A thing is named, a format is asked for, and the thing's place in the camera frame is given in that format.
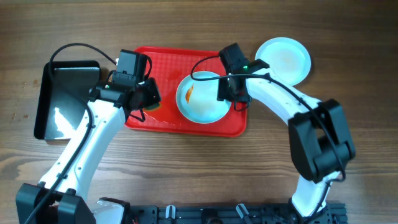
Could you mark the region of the orange green sponge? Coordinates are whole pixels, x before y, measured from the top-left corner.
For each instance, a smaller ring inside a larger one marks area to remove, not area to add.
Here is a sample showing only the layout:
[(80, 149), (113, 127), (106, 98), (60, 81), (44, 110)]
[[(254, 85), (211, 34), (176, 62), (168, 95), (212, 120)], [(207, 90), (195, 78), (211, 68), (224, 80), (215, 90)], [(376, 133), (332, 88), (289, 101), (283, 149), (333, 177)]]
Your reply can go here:
[(157, 110), (160, 107), (160, 103), (148, 106), (146, 108), (144, 108), (145, 111), (154, 111)]

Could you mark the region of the white plate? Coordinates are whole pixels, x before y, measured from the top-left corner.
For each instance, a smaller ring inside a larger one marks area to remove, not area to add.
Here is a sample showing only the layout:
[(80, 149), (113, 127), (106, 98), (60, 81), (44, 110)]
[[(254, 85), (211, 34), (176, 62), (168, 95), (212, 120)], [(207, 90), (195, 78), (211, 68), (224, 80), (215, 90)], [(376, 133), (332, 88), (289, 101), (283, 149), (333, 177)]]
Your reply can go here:
[(214, 123), (231, 108), (228, 100), (218, 101), (218, 80), (196, 81), (187, 75), (178, 85), (175, 101), (181, 114), (198, 124)]
[(309, 75), (312, 60), (308, 50), (298, 41), (288, 37), (276, 37), (264, 42), (255, 59), (270, 65), (270, 69), (289, 85), (297, 85)]

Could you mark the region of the white plate back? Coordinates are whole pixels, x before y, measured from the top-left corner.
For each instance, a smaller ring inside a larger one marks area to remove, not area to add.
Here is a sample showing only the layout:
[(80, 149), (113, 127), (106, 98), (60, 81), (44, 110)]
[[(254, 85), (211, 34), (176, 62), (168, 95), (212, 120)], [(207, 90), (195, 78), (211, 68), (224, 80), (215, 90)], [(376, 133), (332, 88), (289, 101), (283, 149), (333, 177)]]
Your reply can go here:
[(270, 65), (270, 69), (289, 85), (297, 85), (309, 75), (312, 60), (308, 50), (298, 41), (288, 37), (276, 37), (264, 42), (255, 59)]

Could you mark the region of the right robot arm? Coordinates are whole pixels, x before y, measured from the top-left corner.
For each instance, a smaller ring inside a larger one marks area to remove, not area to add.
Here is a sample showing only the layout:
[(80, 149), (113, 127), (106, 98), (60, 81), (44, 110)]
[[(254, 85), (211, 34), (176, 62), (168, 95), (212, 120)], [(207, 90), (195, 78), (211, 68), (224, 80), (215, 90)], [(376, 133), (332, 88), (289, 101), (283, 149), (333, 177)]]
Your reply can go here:
[(302, 222), (314, 220), (325, 209), (332, 183), (345, 180), (346, 165), (356, 155), (342, 106), (298, 91), (265, 61), (249, 61), (238, 44), (218, 56), (226, 70), (219, 80), (219, 100), (258, 100), (287, 124), (290, 155), (300, 174), (289, 203)]

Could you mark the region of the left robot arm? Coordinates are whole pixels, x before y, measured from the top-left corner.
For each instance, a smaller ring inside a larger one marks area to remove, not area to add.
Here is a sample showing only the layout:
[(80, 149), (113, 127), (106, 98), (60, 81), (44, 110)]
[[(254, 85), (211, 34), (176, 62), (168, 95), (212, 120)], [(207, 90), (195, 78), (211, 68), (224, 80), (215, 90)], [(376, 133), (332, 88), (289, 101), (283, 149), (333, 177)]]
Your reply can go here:
[(85, 108), (66, 148), (37, 185), (23, 184), (16, 195), (20, 223), (131, 223), (130, 204), (101, 198), (88, 206), (90, 184), (106, 149), (132, 111), (157, 107), (161, 101), (148, 55), (122, 50), (111, 80), (99, 81), (82, 100), (60, 89)]

